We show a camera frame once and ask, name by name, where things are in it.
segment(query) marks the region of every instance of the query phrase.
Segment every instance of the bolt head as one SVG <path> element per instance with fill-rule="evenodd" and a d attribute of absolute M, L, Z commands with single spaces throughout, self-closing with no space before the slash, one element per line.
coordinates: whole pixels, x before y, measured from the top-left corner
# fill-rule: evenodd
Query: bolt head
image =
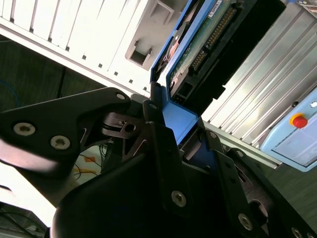
<path fill-rule="evenodd" d="M 125 96 L 120 93 L 117 93 L 117 98 L 124 100 Z"/>
<path fill-rule="evenodd" d="M 186 206 L 186 197 L 181 191 L 173 191 L 172 194 L 172 201 L 179 207 L 185 207 Z"/>
<path fill-rule="evenodd" d="M 55 150 L 67 150 L 70 147 L 70 140 L 63 135 L 56 135 L 51 139 L 51 146 Z"/>
<path fill-rule="evenodd" d="M 35 133 L 35 127 L 27 122 L 20 122 L 14 125 L 13 130 L 16 134 L 22 136 L 29 136 Z"/>
<path fill-rule="evenodd" d="M 297 228 L 292 227 L 292 232 L 296 238 L 303 238 L 302 234 L 299 232 Z"/>
<path fill-rule="evenodd" d="M 212 131 L 209 132 L 209 135 L 213 138 L 216 139 L 217 135 L 215 133 L 213 133 Z"/>
<path fill-rule="evenodd" d="M 241 158 L 243 157 L 243 153 L 242 153 L 241 151 L 238 151 L 238 150 L 237 150 L 237 155 L 238 155 L 239 157 L 241 157 Z"/>
<path fill-rule="evenodd" d="M 252 231 L 253 229 L 253 225 L 252 222 L 250 221 L 250 219 L 243 213 L 240 213 L 238 216 L 238 219 L 241 223 L 241 225 L 247 229 L 248 231 Z"/>
<path fill-rule="evenodd" d="M 314 236 L 312 234 L 310 234 L 310 233 L 307 233 L 307 237 L 308 238 L 314 238 Z"/>
<path fill-rule="evenodd" d="M 155 106 L 154 104 L 150 103 L 150 107 L 151 108 L 154 108 L 154 109 L 157 109 L 157 106 Z"/>

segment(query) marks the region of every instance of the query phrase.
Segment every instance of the white panel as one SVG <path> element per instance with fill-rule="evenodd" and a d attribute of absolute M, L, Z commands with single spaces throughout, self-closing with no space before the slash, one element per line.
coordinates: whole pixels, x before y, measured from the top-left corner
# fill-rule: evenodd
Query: white panel
<path fill-rule="evenodd" d="M 82 0 L 75 25 L 69 39 L 69 52 L 82 57 L 87 47 L 91 31 L 96 23 L 102 0 Z"/>
<path fill-rule="evenodd" d="M 10 21 L 13 0 L 4 0 L 2 17 Z"/>
<path fill-rule="evenodd" d="M 0 16 L 2 16 L 4 0 L 0 0 Z"/>
<path fill-rule="evenodd" d="M 29 31 L 32 21 L 35 0 L 16 0 L 14 24 Z"/>
<path fill-rule="evenodd" d="M 128 47 L 131 43 L 131 40 L 137 30 L 139 21 L 142 17 L 142 14 L 148 4 L 148 0 L 140 0 L 138 6 L 134 12 L 134 15 L 127 27 L 124 37 L 120 46 L 118 46 L 117 53 L 113 59 L 113 62 L 109 68 L 110 73 L 118 72 L 119 80 L 129 81 L 133 80 L 131 88 L 139 91 L 142 90 L 144 94 L 148 92 L 144 91 L 143 88 L 146 87 L 147 91 L 150 90 L 149 81 L 151 72 L 147 71 L 131 61 L 125 58 L 125 53 L 128 50 Z"/>
<path fill-rule="evenodd" d="M 127 4 L 124 6 L 122 13 L 116 22 L 116 27 L 114 27 L 113 31 L 111 32 L 110 37 L 108 37 L 107 41 L 105 42 L 105 54 L 108 54 L 111 57 L 107 57 L 102 61 L 103 68 L 105 70 L 108 70 L 110 67 L 110 64 L 113 60 L 113 57 L 115 53 L 118 50 L 118 47 L 120 45 L 120 42 L 128 28 L 128 25 L 131 21 L 131 18 L 138 6 L 139 0 L 130 0 L 127 2 Z"/>
<path fill-rule="evenodd" d="M 58 0 L 38 0 L 33 23 L 34 34 L 47 40 L 50 35 Z"/>
<path fill-rule="evenodd" d="M 105 50 L 109 38 L 112 37 L 112 32 L 117 27 L 124 3 L 125 0 L 104 2 L 85 51 L 86 61 L 92 66 L 98 66 L 102 59 L 113 58 Z"/>
<path fill-rule="evenodd" d="M 80 6 L 80 2 L 81 0 L 72 0 L 70 7 L 69 7 L 69 11 L 66 14 L 66 18 L 65 18 L 65 25 L 64 28 L 62 30 L 62 35 L 61 35 L 61 39 L 59 42 L 59 47 L 61 47 L 62 49 L 66 49 L 66 46 L 68 44 L 69 41 L 69 37 L 71 34 L 71 31 L 73 29 L 73 25 L 77 16 L 77 12 Z"/>
<path fill-rule="evenodd" d="M 72 0 L 60 0 L 59 5 L 57 7 L 57 13 L 55 22 L 53 25 L 53 30 L 51 34 L 52 43 L 55 45 L 59 45 L 61 36 L 64 31 L 65 25 L 67 25 L 68 14 L 70 11 L 70 5 Z"/>
<path fill-rule="evenodd" d="M 102 72 L 100 68 L 92 69 L 87 67 L 85 60 L 75 58 L 70 52 L 51 44 L 29 31 L 23 30 L 3 18 L 0 18 L 0 34 L 98 83 L 107 87 L 115 87 L 128 96 L 135 93 L 144 94 L 142 90 L 132 90 L 129 87 L 129 83 L 116 81 L 113 75 L 108 74 L 108 72 Z"/>

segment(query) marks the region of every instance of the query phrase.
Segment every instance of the blue plastic frame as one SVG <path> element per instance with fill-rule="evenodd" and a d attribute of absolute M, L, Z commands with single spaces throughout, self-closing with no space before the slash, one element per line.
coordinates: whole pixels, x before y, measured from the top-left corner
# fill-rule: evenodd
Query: blue plastic frame
<path fill-rule="evenodd" d="M 268 155 L 288 164 L 300 171 L 307 172 L 317 166 L 317 161 L 309 165 L 308 167 L 302 166 L 287 157 L 284 157 L 275 151 L 273 148 L 280 143 L 284 138 L 286 138 L 290 133 L 294 131 L 294 126 L 292 126 L 289 121 L 291 117 L 296 113 L 303 113 L 305 118 L 310 119 L 316 112 L 317 107 L 312 108 L 310 105 L 312 102 L 317 101 L 317 88 L 312 91 L 301 103 L 299 103 L 283 120 L 281 120 L 269 133 L 268 137 L 265 139 L 261 146 L 261 150 Z"/>
<path fill-rule="evenodd" d="M 189 0 L 183 10 L 182 15 L 180 16 L 172 34 L 169 36 L 166 44 L 164 45 L 162 51 L 159 53 L 158 57 L 156 58 L 152 69 L 151 69 L 151 81 L 153 80 L 154 75 L 154 68 L 155 65 L 158 63 L 160 57 L 163 55 L 165 49 L 168 47 L 174 32 L 181 24 L 182 19 L 185 16 L 186 11 L 188 10 L 192 0 Z M 183 53 L 189 46 L 191 40 L 195 36 L 195 33 L 200 28 L 201 24 L 203 23 L 204 19 L 209 14 L 212 6 L 216 0 L 205 0 L 201 9 L 199 10 L 198 14 L 196 15 L 194 21 L 192 22 L 191 26 L 189 27 L 187 33 L 185 34 L 182 42 L 180 43 L 179 47 L 177 48 L 174 56 L 165 67 L 164 71 L 161 73 L 158 83 L 162 86 L 162 98 L 163 98 L 163 115 L 165 124 L 167 127 L 171 128 L 174 132 L 175 139 L 177 144 L 179 144 L 187 133 L 193 128 L 196 122 L 199 119 L 199 116 L 195 113 L 191 112 L 190 110 L 178 105 L 177 103 L 171 101 L 170 99 L 170 92 L 169 92 L 169 76 L 171 75 L 172 71 L 176 67 L 178 61 L 182 57 Z"/>

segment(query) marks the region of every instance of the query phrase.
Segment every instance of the black metal bracket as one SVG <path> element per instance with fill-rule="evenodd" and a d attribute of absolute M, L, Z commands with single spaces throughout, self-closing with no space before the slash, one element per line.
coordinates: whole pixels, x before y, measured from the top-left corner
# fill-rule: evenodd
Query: black metal bracket
<path fill-rule="evenodd" d="M 129 105 L 123 92 L 104 88 L 3 112 L 1 161 L 45 176 L 66 176 L 81 151 L 109 139 L 94 130 L 100 119 Z"/>

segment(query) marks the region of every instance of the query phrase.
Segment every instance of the cable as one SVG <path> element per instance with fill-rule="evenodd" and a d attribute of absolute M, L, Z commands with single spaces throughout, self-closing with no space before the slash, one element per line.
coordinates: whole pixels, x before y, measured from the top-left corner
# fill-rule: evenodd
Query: cable
<path fill-rule="evenodd" d="M 94 173 L 94 172 L 90 172 L 90 171 L 80 172 L 80 173 L 74 174 L 74 176 L 75 176 L 75 175 L 78 175 L 78 174 L 94 174 L 94 175 L 98 176 L 98 174 L 96 174 L 96 173 Z"/>
<path fill-rule="evenodd" d="M 92 162 L 94 162 L 96 165 L 98 165 L 98 166 L 101 168 L 101 165 L 98 164 L 96 161 L 94 161 L 92 158 L 89 158 L 89 157 L 87 157 L 87 156 L 85 156 L 85 155 L 82 155 L 82 154 L 79 154 L 79 155 L 82 156 L 82 157 L 85 157 L 85 158 L 87 158 L 87 159 L 89 159 L 89 160 L 91 160 Z"/>
<path fill-rule="evenodd" d="M 12 92 L 12 93 L 14 94 L 14 96 L 15 96 L 16 105 L 17 105 L 17 107 L 19 108 L 19 107 L 20 107 L 20 102 L 19 102 L 19 98 L 18 98 L 18 95 L 16 94 L 15 90 L 14 90 L 9 84 L 7 84 L 6 82 L 4 82 L 4 81 L 2 81 L 2 80 L 0 80 L 0 83 L 4 84 L 6 87 L 8 87 L 8 88 L 11 90 L 11 92 Z"/>
<path fill-rule="evenodd" d="M 76 180 L 78 180 L 78 179 L 81 177 L 81 170 L 80 170 L 80 168 L 78 167 L 77 164 L 75 164 L 75 166 L 78 168 L 78 171 L 79 171 L 79 176 L 78 176 L 78 178 L 76 178 Z"/>
<path fill-rule="evenodd" d="M 25 219 L 29 220 L 29 221 L 32 222 L 34 225 L 36 225 L 36 227 L 37 227 L 39 230 L 41 230 L 42 232 L 44 232 L 44 230 L 42 229 L 42 227 L 41 227 L 38 223 L 36 223 L 36 222 L 33 221 L 31 218 L 29 218 L 29 217 L 27 217 L 27 216 L 25 216 L 25 215 L 23 215 L 23 214 L 20 214 L 20 213 L 18 213 L 18 212 L 0 212 L 0 214 L 7 214 L 7 215 L 12 214 L 12 215 L 18 215 L 18 216 L 20 216 L 20 217 L 24 217 Z"/>
<path fill-rule="evenodd" d="M 8 222 L 10 222 L 12 225 L 14 225 L 15 227 L 19 228 L 22 232 L 24 232 L 25 234 L 29 235 L 32 238 L 38 238 L 37 236 L 33 235 L 32 233 L 30 233 L 28 230 L 24 229 L 21 225 L 19 225 L 17 222 L 15 222 L 14 220 L 12 220 L 10 217 L 0 214 L 0 217 L 6 219 Z"/>

